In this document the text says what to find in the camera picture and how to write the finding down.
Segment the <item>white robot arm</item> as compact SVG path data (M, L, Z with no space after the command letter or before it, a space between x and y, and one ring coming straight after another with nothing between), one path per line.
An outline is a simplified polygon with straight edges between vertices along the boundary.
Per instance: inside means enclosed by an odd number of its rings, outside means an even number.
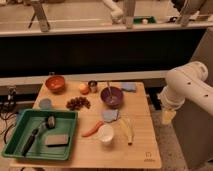
M158 95L162 106L162 123L171 123L188 99L213 116L213 87L206 83L207 66L199 61L189 62L166 73L166 86Z

